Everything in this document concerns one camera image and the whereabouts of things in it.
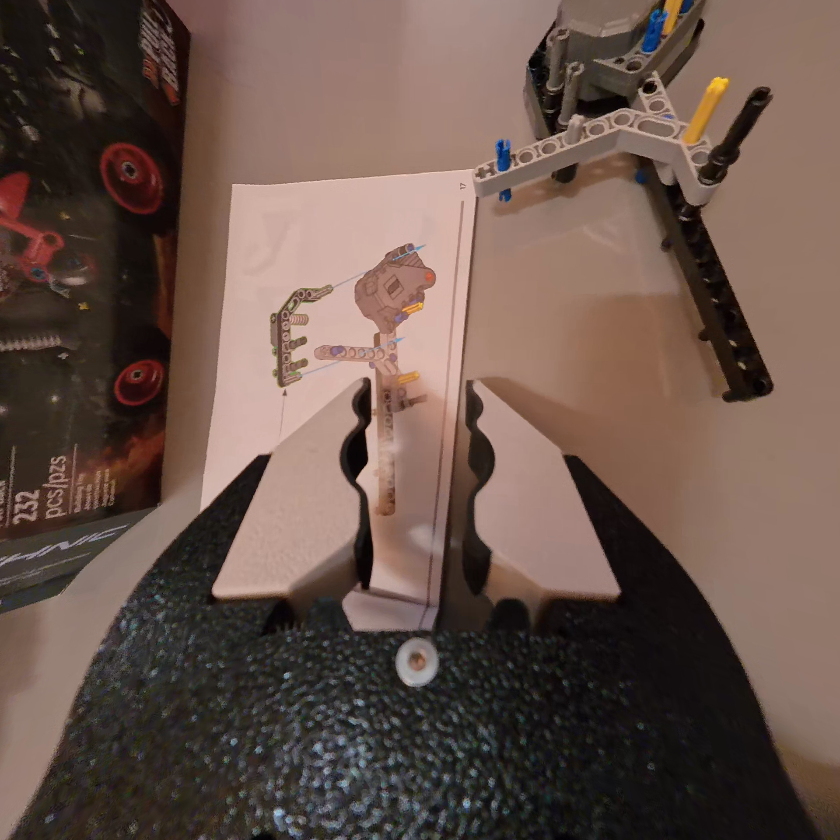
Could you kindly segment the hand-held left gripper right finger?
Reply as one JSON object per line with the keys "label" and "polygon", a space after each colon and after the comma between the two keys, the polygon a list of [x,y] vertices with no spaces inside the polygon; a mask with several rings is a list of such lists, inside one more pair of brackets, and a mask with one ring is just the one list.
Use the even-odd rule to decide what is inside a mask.
{"label": "hand-held left gripper right finger", "polygon": [[544,617],[558,600],[616,602],[621,587],[559,446],[482,381],[465,386],[463,574],[492,605]]}

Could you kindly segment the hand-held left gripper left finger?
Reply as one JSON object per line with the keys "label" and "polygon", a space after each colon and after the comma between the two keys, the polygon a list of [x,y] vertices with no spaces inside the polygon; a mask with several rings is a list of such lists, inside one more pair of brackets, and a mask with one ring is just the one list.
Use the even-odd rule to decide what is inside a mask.
{"label": "hand-held left gripper left finger", "polygon": [[215,582],[220,602],[281,599],[297,614],[367,590],[371,380],[353,381],[270,455]]}

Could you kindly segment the white instruction booklet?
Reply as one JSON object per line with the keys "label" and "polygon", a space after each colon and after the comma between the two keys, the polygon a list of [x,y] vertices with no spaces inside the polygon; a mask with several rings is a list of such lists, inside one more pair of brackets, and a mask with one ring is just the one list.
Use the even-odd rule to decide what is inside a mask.
{"label": "white instruction booklet", "polygon": [[371,384],[359,629],[438,619],[476,196],[467,171],[235,185],[201,508],[361,377]]}

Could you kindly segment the black toy truck box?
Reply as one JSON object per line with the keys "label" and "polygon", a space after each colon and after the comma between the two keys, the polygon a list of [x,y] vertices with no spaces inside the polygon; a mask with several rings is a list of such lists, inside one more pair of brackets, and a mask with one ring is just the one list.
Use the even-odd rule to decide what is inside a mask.
{"label": "black toy truck box", "polygon": [[191,34],[1,2],[2,613],[161,501]]}

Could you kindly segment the grey brick toy model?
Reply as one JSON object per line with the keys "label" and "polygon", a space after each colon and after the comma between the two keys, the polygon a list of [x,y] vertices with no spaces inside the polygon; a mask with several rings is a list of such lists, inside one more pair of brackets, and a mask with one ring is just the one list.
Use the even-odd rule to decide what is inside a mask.
{"label": "grey brick toy model", "polygon": [[513,150],[496,142],[479,164],[479,197],[511,200],[514,187],[550,176],[572,183],[579,165],[614,152],[637,158],[663,226],[662,249],[679,264],[727,383],[722,399],[745,403],[772,393],[769,369],[701,215],[773,94],[755,88],[719,143],[707,136],[728,79],[715,78],[687,121],[667,85],[699,45],[706,2],[559,2],[532,52],[523,96],[535,140]]}

